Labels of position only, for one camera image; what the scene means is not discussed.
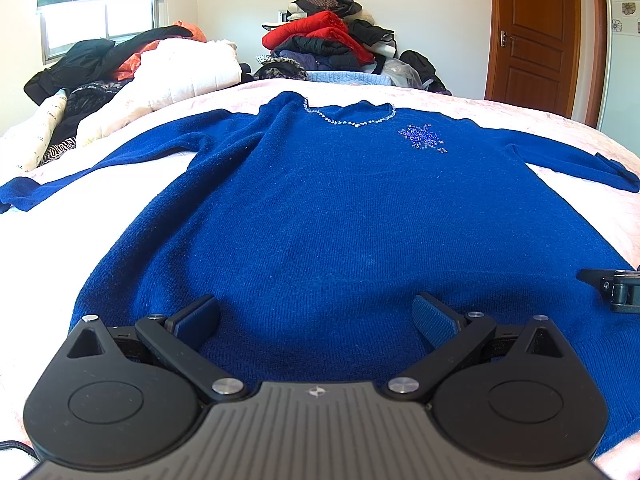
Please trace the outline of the dark clothes pile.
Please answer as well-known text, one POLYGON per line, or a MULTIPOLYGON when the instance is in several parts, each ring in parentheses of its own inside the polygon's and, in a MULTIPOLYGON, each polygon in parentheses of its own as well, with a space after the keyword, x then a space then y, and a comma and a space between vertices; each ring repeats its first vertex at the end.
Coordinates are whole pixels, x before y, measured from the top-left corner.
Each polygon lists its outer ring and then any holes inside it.
POLYGON ((355 0, 295 0, 262 28, 267 53, 256 58, 257 70, 241 65, 244 82, 294 79, 450 93, 426 56, 400 52, 395 32, 375 24, 355 0))

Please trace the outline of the glass sliding wardrobe door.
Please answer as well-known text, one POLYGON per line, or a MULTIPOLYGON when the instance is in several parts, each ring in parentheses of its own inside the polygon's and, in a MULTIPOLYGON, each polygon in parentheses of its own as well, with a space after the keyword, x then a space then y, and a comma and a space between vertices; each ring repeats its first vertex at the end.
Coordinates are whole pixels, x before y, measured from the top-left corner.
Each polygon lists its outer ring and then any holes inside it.
POLYGON ((639 154, 639 0, 608 0, 608 69, 600 129, 639 154))

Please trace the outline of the white patterned quilt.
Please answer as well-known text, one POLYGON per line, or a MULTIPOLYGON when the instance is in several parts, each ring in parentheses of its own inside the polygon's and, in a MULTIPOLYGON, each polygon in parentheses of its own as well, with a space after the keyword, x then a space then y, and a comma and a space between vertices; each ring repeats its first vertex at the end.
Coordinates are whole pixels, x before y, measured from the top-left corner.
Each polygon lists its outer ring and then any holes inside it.
POLYGON ((66 103, 66 91, 58 90, 27 118, 2 134, 2 174, 19 174, 38 166, 47 151, 53 131, 62 120, 66 103))

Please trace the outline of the white puffer jacket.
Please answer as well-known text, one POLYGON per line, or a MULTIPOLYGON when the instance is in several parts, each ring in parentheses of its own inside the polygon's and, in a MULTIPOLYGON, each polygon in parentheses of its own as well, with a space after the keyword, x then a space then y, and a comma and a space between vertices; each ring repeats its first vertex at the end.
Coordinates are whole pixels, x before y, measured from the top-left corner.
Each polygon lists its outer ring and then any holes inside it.
POLYGON ((78 148, 110 136, 140 117, 241 82, 236 45, 228 40, 162 40, 142 54, 134 79, 77 127, 78 148))

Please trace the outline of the brown wooden door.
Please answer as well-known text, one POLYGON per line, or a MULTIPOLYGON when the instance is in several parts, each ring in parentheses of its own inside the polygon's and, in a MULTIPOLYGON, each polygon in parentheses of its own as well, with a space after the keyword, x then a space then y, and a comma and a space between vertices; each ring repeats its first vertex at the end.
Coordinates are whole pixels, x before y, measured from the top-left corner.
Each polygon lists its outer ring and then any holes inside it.
POLYGON ((608 0, 491 0, 485 98, 596 128, 608 64, 608 0))

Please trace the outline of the light blue knit blanket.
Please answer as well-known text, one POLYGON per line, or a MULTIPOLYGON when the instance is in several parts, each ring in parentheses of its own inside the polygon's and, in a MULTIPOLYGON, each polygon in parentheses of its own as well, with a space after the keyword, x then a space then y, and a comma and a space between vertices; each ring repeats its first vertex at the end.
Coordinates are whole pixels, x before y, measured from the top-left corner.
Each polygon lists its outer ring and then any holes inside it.
POLYGON ((344 70, 311 70, 307 80, 325 84, 349 84, 350 86, 392 86, 393 81, 387 75, 363 72, 344 72, 344 70))

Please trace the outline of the black jacket on bed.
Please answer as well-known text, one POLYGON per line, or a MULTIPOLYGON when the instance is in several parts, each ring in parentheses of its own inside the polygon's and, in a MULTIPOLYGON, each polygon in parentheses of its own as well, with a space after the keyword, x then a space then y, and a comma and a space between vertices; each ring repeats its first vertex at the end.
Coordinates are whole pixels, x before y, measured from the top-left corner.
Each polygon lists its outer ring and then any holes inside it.
POLYGON ((58 62, 32 76, 24 85, 24 92, 32 102, 40 105, 58 90, 74 90, 83 84, 106 79, 143 47, 169 38, 192 39, 193 34, 182 26, 170 25, 140 32, 119 44, 104 38, 78 41, 58 62))

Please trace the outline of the red garment on pile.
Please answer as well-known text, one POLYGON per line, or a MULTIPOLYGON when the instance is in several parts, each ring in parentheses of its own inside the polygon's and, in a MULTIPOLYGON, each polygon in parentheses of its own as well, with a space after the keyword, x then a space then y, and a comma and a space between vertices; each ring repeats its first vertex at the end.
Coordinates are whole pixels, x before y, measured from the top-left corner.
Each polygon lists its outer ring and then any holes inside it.
POLYGON ((262 45, 273 51, 294 36, 336 41, 348 47, 360 65, 374 62, 374 55, 349 35, 347 25, 331 11, 322 11, 280 25, 262 37, 262 45))

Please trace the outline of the window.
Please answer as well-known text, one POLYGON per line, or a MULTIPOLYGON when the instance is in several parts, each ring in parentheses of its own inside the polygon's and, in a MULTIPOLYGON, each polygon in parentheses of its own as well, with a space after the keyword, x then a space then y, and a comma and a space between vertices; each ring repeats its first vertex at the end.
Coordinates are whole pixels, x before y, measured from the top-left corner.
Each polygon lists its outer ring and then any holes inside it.
POLYGON ((42 62, 50 64, 81 40, 116 44, 160 26, 163 0, 82 0, 38 9, 42 62))

